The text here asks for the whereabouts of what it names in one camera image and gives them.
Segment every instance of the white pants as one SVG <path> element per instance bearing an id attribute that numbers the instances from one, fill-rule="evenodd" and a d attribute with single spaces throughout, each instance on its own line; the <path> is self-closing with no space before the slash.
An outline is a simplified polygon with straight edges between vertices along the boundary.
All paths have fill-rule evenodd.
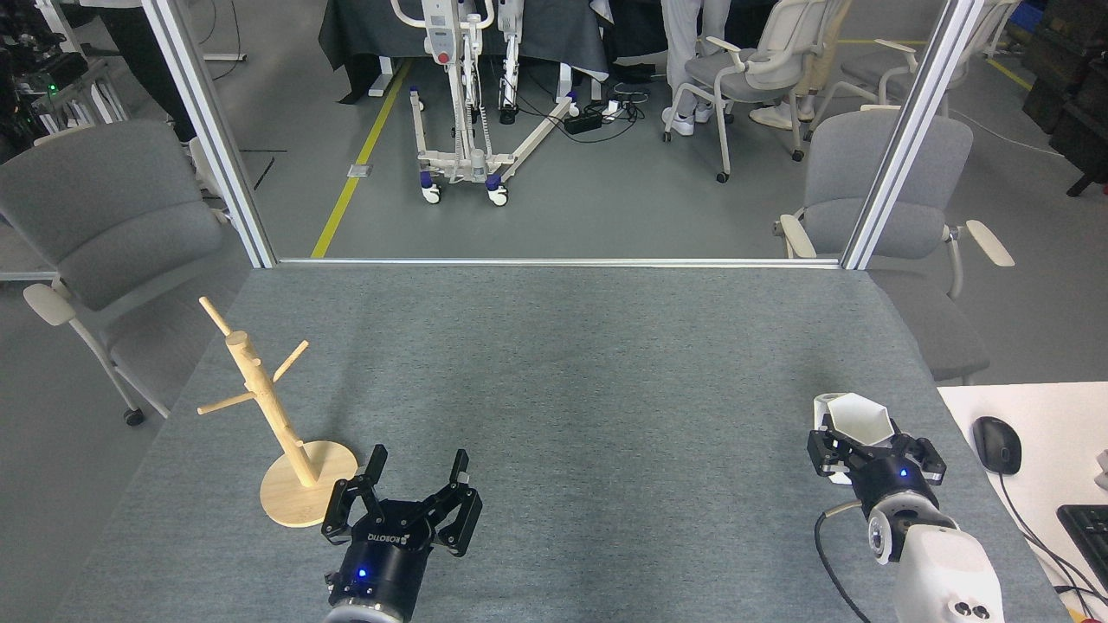
<path id="1" fill-rule="evenodd" d="M 731 0 L 661 0 L 661 18 L 666 25 L 666 43 L 669 47 L 666 60 L 666 82 L 673 92 L 685 82 L 689 82 L 685 72 L 685 63 L 696 55 L 696 18 L 704 10 L 701 25 L 704 37 L 724 38 L 724 27 L 727 25 L 727 13 L 731 9 Z M 717 52 L 719 48 L 701 42 L 702 54 Z M 696 110 L 697 98 L 685 93 L 677 103 L 677 114 L 688 116 Z"/>

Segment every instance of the yellow floor line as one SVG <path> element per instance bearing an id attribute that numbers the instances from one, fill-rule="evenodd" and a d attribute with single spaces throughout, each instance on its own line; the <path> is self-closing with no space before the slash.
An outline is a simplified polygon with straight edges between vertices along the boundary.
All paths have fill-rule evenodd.
<path id="1" fill-rule="evenodd" d="M 1027 82 L 1023 78 L 1019 78 L 1018 75 L 1016 75 L 1015 73 L 1013 73 L 1010 69 L 1008 69 L 1008 68 L 1002 65 L 1001 63 L 996 62 L 995 59 L 989 59 L 988 60 L 988 64 L 995 67 L 997 71 L 999 71 L 1004 75 L 1007 75 L 1008 78 L 1010 78 L 1012 81 L 1015 82 L 1016 84 L 1023 86 L 1024 89 L 1026 89 L 1028 91 L 1032 90 L 1032 85 L 1030 85 L 1029 82 Z"/>
<path id="2" fill-rule="evenodd" d="M 397 93 L 400 92 L 410 67 L 411 60 L 409 59 L 404 61 L 400 67 L 400 71 L 392 78 L 392 84 L 389 85 L 389 91 L 384 94 L 384 102 L 381 104 L 381 112 L 377 113 L 377 121 L 373 122 L 373 127 L 369 131 L 369 136 L 366 136 L 366 143 L 361 146 L 361 152 L 358 153 L 358 160 L 355 164 L 366 164 L 369 162 L 369 154 L 373 153 L 373 146 L 377 145 L 377 139 L 381 135 L 381 130 L 384 127 L 384 122 L 389 119 L 389 113 L 392 112 L 392 104 L 397 101 Z M 327 219 L 322 233 L 319 234 L 319 239 L 316 241 L 316 248 L 311 251 L 311 257 L 320 258 L 327 256 L 327 248 L 331 246 L 331 238 L 335 237 L 335 232 L 339 228 L 339 223 L 342 222 L 342 215 L 346 214 L 346 208 L 350 205 L 350 197 L 353 196 L 353 191 L 358 187 L 359 180 L 361 177 L 347 177 L 347 183 L 342 186 L 342 192 L 339 193 L 338 201 L 335 202 L 335 210 L 331 211 L 330 218 Z"/>

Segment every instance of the computer mouse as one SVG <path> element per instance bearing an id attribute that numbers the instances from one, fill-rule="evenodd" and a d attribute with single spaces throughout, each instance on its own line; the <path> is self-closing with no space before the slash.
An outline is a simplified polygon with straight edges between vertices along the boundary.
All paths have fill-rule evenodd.
<path id="1" fill-rule="evenodd" d="M 973 440 L 985 469 L 1010 476 L 1019 471 L 1023 448 L 1008 422 L 985 416 L 973 422 Z"/>

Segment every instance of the patient lift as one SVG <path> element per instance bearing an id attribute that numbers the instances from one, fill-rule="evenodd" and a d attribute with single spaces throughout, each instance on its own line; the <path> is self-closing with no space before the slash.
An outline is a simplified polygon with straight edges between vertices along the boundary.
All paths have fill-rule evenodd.
<path id="1" fill-rule="evenodd" d="M 489 137 L 489 119 L 481 101 L 481 76 L 478 61 L 483 48 L 482 31 L 493 21 L 493 0 L 484 0 L 486 17 L 471 12 L 464 0 L 421 0 L 423 19 L 404 14 L 399 0 L 391 0 L 392 10 L 403 23 L 427 30 L 423 49 L 434 62 L 442 65 L 450 80 L 450 98 L 454 108 L 454 151 L 440 152 L 427 149 L 423 131 L 423 102 L 419 90 L 411 88 L 409 99 L 416 125 L 416 159 L 423 198 L 439 203 L 440 190 L 433 175 L 442 175 L 448 183 L 473 182 L 484 184 L 489 198 L 496 205 L 507 203 L 504 183 L 515 174 L 532 151 L 567 113 L 573 113 L 573 93 L 560 98 L 554 110 L 510 154 L 493 152 Z M 504 60 L 504 79 L 501 82 L 501 121 L 515 120 L 515 83 L 519 78 L 520 38 L 523 31 L 523 0 L 496 0 L 500 4 L 497 25 L 507 42 Z M 476 146 L 476 126 L 480 124 L 484 149 Z"/>

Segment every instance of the gray floor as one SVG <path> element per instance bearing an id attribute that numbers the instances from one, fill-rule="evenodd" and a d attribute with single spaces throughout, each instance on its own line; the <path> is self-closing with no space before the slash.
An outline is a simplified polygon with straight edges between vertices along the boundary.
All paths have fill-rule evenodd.
<path id="1" fill-rule="evenodd" d="M 229 11 L 224 0 L 216 4 L 219 21 L 206 48 L 234 51 Z M 922 39 L 937 4 L 855 0 L 842 37 Z M 315 246 L 380 102 L 334 103 L 346 94 L 346 80 L 331 73 L 315 43 L 322 2 L 283 6 L 289 8 L 274 11 L 269 3 L 236 0 L 249 60 L 217 86 L 239 146 L 249 150 L 244 160 L 255 181 L 273 159 L 258 203 L 278 254 L 296 257 Z M 204 33 L 207 4 L 194 7 Z M 843 58 L 862 51 L 860 44 L 840 47 Z M 1017 59 L 998 60 L 1026 76 Z M 222 71 L 225 65 L 213 65 L 214 74 Z M 412 71 L 421 75 L 428 68 Z M 544 71 L 535 70 L 536 78 L 544 80 Z M 430 94 L 432 86 L 424 89 Z M 121 90 L 140 116 L 160 114 L 126 76 Z M 746 123 L 740 114 L 730 139 L 736 174 L 729 184 L 716 184 L 714 132 L 668 145 L 658 140 L 665 92 L 654 84 L 644 105 L 647 119 L 612 142 L 576 145 L 551 136 L 521 168 L 502 210 L 476 188 L 450 187 L 438 206 L 420 200 L 410 113 L 401 99 L 370 161 L 373 173 L 359 185 L 329 256 L 779 256 L 769 224 L 794 208 L 803 171 L 788 157 L 787 134 Z M 1019 111 L 1024 94 L 976 62 L 971 81 L 952 96 L 953 116 L 968 115 L 1006 137 L 1049 150 L 1047 136 Z M 856 102 L 844 99 L 835 106 L 847 110 Z M 1102 278 L 1108 197 L 1098 187 L 1066 197 L 1077 172 L 1065 160 L 971 126 L 974 152 L 950 208 L 952 221 L 984 221 L 1017 261 L 1017 267 L 1002 270 L 973 248 L 966 252 L 960 305 L 994 356 L 979 382 L 1108 378 L 1100 351 L 1108 340 Z M 494 139 L 503 131 L 493 130 Z M 503 144 L 512 142 L 504 136 Z M 945 278 L 941 255 L 919 265 Z M 92 356 L 72 331 L 33 317 L 19 290 L 18 285 L 0 290 L 0 436 L 9 440 L 0 458 L 6 476 L 0 612 L 6 621 L 38 621 L 68 582 L 64 561 L 75 568 L 83 559 L 158 422 L 126 428 L 123 405 Z"/>

